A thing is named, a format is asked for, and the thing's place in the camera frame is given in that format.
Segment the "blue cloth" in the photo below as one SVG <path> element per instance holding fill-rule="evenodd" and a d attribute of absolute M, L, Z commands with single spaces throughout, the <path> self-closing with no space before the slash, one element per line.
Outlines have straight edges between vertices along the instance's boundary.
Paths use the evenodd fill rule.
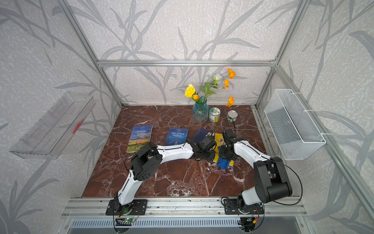
<path fill-rule="evenodd" d="M 225 170 L 230 165 L 230 163 L 230 160 L 222 159 L 221 157 L 219 157 L 217 160 L 217 165 L 223 170 Z"/>

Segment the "yellow book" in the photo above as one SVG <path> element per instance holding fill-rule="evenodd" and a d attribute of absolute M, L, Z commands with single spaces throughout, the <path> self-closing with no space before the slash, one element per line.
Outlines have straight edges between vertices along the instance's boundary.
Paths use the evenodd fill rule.
<path fill-rule="evenodd" d="M 218 133 L 214 133 L 214 138 L 215 138 L 217 146 L 214 147 L 215 157 L 213 159 L 213 162 L 217 163 L 217 160 L 220 157 L 219 156 L 220 148 L 221 148 L 221 146 L 224 145 L 224 138 L 223 138 L 222 134 L 218 134 Z M 230 163 L 229 166 L 233 166 L 233 165 L 234 165 L 234 161 L 231 160 L 231 163 Z"/>

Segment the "dark navy Chinese book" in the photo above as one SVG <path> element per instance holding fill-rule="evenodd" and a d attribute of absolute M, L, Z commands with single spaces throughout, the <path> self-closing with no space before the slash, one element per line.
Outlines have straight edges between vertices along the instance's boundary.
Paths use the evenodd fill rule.
<path fill-rule="evenodd" d="M 204 140 L 207 136 L 214 136 L 214 133 L 212 130 L 207 130 L 204 128 L 200 128 L 196 134 L 193 136 L 193 138 L 189 141 L 189 143 L 198 143 L 202 140 Z"/>

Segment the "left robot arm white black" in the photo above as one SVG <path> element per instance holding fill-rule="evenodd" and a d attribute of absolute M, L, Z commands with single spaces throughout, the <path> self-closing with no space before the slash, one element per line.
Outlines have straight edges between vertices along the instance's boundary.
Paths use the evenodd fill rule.
<path fill-rule="evenodd" d="M 216 145 L 213 136 L 207 136 L 199 142 L 190 140 L 172 146 L 156 145 L 152 141 L 146 143 L 132 156 L 128 177 L 114 197 L 115 204 L 119 207 L 131 204 L 143 181 L 152 177 L 163 163 L 188 159 L 212 161 Z"/>

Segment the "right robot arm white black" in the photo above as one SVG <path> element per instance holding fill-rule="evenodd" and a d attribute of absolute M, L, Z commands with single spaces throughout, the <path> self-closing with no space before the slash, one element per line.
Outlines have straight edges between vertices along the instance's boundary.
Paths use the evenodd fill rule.
<path fill-rule="evenodd" d="M 235 136 L 231 129 L 223 131 L 223 139 L 219 157 L 232 161 L 242 158 L 254 170 L 254 187 L 238 195 L 237 207 L 240 212 L 250 213 L 256 205 L 292 195 L 292 186 L 281 158 L 263 154 L 247 140 Z"/>

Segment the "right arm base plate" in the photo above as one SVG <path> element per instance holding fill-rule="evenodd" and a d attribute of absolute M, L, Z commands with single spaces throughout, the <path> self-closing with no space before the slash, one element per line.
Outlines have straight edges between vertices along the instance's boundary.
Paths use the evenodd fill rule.
<path fill-rule="evenodd" d="M 228 197 L 221 198 L 220 202 L 225 209 L 226 215 L 263 215 L 265 213 L 262 203 L 247 205 L 243 199 L 230 199 Z"/>

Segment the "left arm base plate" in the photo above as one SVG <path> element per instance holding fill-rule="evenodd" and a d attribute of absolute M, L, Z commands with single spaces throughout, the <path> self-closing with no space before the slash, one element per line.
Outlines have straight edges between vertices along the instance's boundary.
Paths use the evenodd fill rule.
<path fill-rule="evenodd" d="M 135 199 L 127 205 L 121 205 L 118 199 L 109 202 L 105 215 L 145 215 L 148 201 L 146 199 Z"/>

